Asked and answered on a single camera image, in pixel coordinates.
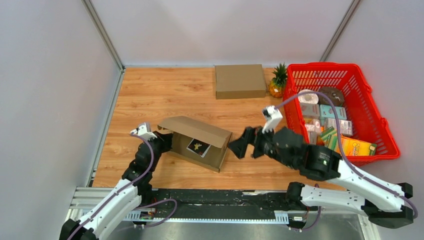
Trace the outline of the black star packet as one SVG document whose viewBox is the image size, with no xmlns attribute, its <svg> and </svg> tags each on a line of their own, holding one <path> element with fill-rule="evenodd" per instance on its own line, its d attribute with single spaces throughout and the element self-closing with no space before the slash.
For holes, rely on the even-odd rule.
<svg viewBox="0 0 424 240">
<path fill-rule="evenodd" d="M 204 158 L 209 151 L 211 145 L 208 143 L 205 143 L 203 141 L 200 141 L 198 139 L 193 138 L 186 149 L 192 153 L 197 154 L 201 158 Z"/>
</svg>

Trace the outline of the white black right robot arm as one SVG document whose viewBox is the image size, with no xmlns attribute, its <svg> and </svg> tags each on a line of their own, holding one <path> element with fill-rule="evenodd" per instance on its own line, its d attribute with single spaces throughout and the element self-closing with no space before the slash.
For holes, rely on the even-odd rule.
<svg viewBox="0 0 424 240">
<path fill-rule="evenodd" d="M 414 222 L 415 210 L 410 202 L 413 187 L 406 182 L 393 184 L 369 175 L 342 159 L 339 153 L 305 143 L 300 134 L 287 127 L 277 132 L 247 127 L 241 137 L 228 144 L 228 148 L 242 159 L 248 145 L 253 146 L 253 158 L 267 156 L 297 170 L 309 180 L 341 187 L 341 190 L 331 190 L 291 182 L 285 203 L 293 210 L 300 207 L 345 209 L 388 229 L 398 229 Z"/>
</svg>

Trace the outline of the brown cardboard box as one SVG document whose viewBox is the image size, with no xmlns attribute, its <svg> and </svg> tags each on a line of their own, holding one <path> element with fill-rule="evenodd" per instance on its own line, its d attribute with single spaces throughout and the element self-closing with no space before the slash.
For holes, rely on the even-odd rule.
<svg viewBox="0 0 424 240">
<path fill-rule="evenodd" d="M 216 65 L 217 100 L 264 98 L 267 85 L 261 64 Z"/>
</svg>

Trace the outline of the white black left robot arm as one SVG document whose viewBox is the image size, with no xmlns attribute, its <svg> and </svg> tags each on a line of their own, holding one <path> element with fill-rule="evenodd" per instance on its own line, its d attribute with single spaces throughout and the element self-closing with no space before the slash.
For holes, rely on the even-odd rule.
<svg viewBox="0 0 424 240">
<path fill-rule="evenodd" d="M 142 140 L 116 186 L 94 208 L 78 220 L 68 219 L 61 228 L 61 240 L 106 240 L 126 215 L 137 207 L 154 206 L 153 172 L 162 154 L 172 149 L 173 134 L 158 131 L 136 133 Z"/>
</svg>

